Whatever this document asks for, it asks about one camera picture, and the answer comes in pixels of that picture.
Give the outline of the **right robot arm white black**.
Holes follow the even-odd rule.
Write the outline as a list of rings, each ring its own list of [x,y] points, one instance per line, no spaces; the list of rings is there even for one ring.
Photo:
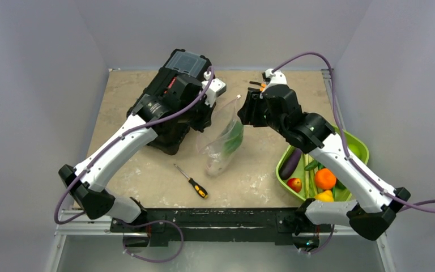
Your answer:
[[[353,160],[343,147],[342,135],[320,114],[303,112],[297,94],[286,84],[261,91],[249,88],[237,113],[244,125],[270,127],[287,143],[323,164],[355,197],[347,202],[307,199],[296,211],[299,229],[333,224],[351,227],[367,240],[377,240],[410,198],[405,188],[395,189],[378,178],[362,161]]]

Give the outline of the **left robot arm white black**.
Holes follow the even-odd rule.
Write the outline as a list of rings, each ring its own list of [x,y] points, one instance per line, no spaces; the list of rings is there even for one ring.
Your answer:
[[[148,122],[137,112],[132,112],[122,127],[87,160],[75,167],[64,165],[59,170],[66,186],[65,194],[71,195],[90,219],[114,216],[123,220],[131,231],[141,231],[146,226],[143,208],[130,198],[116,198],[110,194],[106,190],[108,182],[135,153],[157,138],[155,126],[179,121],[198,104],[212,108],[222,87],[224,84],[216,80],[205,80],[187,106],[176,112],[159,113]]]

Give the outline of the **clear zip top bag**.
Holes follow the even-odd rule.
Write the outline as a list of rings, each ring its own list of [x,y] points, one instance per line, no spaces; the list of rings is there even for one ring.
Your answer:
[[[197,151],[206,157],[205,173],[211,177],[219,176],[226,171],[234,158],[236,151],[229,156],[224,156],[222,149],[230,130],[237,121],[240,121],[237,116],[240,102],[241,95],[237,95],[226,105],[214,111],[211,116],[211,126],[197,136]]]

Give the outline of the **orange tangerine toy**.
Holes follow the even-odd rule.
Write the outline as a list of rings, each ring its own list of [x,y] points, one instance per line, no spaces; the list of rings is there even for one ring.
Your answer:
[[[336,182],[336,176],[328,168],[322,168],[314,175],[314,183],[318,189],[331,190]]]

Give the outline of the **green bok choy toy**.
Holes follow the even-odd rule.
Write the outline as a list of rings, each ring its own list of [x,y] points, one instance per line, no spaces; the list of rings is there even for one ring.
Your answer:
[[[229,156],[234,153],[242,144],[244,138],[244,126],[240,121],[237,121],[230,130],[227,139],[223,144],[223,155]]]

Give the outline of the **red apple toy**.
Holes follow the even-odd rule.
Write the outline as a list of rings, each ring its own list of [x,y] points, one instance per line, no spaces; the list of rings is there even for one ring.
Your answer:
[[[302,181],[300,178],[290,178],[287,181],[287,186],[296,193],[302,190]]]

